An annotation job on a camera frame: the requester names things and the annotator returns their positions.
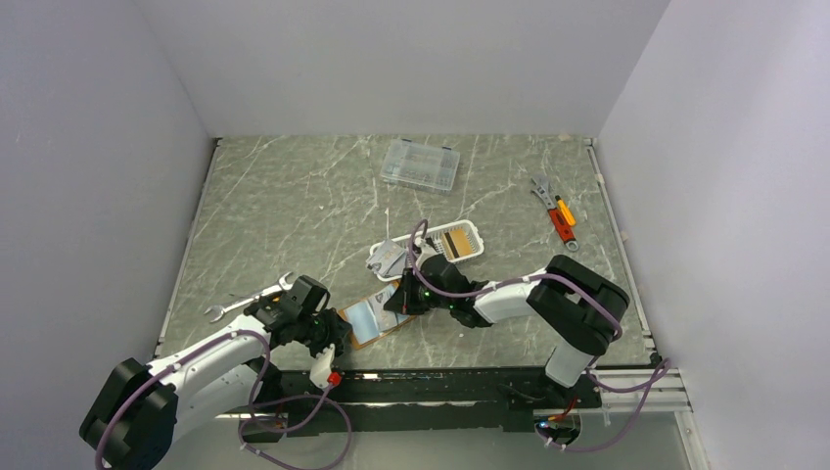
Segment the silver VIP card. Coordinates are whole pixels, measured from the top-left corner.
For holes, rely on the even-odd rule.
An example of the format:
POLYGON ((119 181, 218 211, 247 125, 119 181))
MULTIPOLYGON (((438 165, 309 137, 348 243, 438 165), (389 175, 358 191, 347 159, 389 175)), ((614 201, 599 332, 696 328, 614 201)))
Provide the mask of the silver VIP card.
POLYGON ((385 304, 391 299, 395 287, 392 285, 386 286, 383 290, 368 297, 367 302, 372 313, 372 317, 381 331, 386 331, 396 327, 400 323, 400 317, 385 308, 385 304))

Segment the white plastic basket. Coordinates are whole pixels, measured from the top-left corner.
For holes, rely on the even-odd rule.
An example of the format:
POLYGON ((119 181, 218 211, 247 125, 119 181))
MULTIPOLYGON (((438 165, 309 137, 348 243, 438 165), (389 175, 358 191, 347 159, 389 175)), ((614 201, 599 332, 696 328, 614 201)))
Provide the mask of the white plastic basket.
MULTIPOLYGON (((426 238, 452 263, 474 259, 484 253, 484 240, 477 226, 468 219, 431 227, 426 238)), ((367 269, 383 282, 399 279, 406 265, 408 239, 408 235, 401 235, 372 245, 365 261, 367 269)))

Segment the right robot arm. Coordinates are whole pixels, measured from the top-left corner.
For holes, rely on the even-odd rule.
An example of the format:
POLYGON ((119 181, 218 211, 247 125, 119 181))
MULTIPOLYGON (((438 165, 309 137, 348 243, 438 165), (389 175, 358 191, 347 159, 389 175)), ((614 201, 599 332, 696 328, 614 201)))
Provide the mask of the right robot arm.
POLYGON ((538 271, 507 281, 473 281, 443 255, 404 270, 384 310, 416 316, 445 309, 468 328, 537 316, 561 338, 544 366, 539 392, 562 406, 576 395, 583 371, 622 335, 630 304, 617 284, 573 258, 554 256, 538 271))

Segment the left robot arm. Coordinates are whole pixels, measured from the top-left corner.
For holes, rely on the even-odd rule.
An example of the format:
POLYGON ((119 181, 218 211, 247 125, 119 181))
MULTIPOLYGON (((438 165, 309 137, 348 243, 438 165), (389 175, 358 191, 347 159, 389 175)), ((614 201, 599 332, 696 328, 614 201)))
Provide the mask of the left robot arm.
POLYGON ((302 429, 343 375, 334 359, 345 350, 350 324, 329 305, 331 294, 318 281, 284 278, 227 305, 214 305, 217 318, 241 313, 197 344, 142 363, 129 358, 111 372, 83 419, 79 436, 94 451, 98 469, 152 469, 178 439, 215 416, 237 407, 249 414, 239 431, 255 427, 286 435, 302 429), (308 348, 314 362, 308 378, 319 389, 305 421, 269 422, 257 411, 284 402, 274 350, 290 343, 308 348))

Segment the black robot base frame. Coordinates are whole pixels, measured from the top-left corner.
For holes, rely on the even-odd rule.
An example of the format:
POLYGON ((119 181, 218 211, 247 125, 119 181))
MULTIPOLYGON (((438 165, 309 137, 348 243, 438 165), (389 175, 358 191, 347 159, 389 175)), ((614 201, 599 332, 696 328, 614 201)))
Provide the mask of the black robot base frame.
POLYGON ((346 430, 529 432, 538 419, 602 405, 589 380, 565 390, 548 382, 540 367, 349 370, 328 397, 330 403, 297 436, 346 430))

